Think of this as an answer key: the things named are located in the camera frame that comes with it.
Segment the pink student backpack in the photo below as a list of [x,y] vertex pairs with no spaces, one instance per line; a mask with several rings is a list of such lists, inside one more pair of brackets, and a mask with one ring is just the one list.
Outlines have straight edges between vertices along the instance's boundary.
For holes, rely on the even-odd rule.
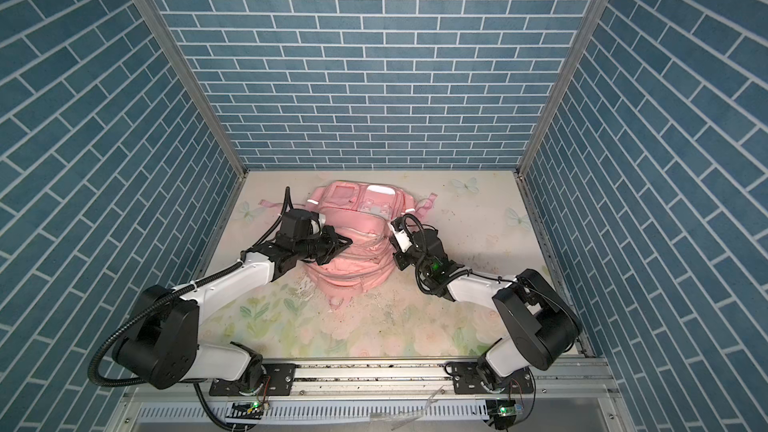
[[279,215],[290,209],[318,212],[324,216],[326,225],[353,240],[350,248],[327,265],[303,263],[329,306],[338,309],[383,284],[396,269],[389,223],[408,214],[423,219],[435,199],[431,194],[419,201],[393,185],[334,181],[316,188],[298,206],[293,204],[290,190],[286,189],[278,207]]

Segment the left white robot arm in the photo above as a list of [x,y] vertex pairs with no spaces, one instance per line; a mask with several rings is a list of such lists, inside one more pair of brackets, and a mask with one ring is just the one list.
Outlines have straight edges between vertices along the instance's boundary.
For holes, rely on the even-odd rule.
[[112,358],[159,390],[181,382],[219,380],[231,383],[240,395],[255,395],[266,381],[262,355],[238,342],[205,344],[201,325],[298,263],[326,265],[352,243],[317,212],[284,211],[232,266],[186,285],[144,290],[109,348]]

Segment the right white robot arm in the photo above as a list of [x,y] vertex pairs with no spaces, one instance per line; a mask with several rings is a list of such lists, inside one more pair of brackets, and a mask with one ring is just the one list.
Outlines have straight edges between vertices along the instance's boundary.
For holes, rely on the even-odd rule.
[[434,228],[413,230],[394,221],[390,230],[397,267],[414,268],[423,294],[482,306],[501,318],[507,336],[475,366],[487,390],[502,389],[523,369],[549,369],[582,333],[577,314],[539,272],[526,269],[514,277],[476,272],[447,256]]

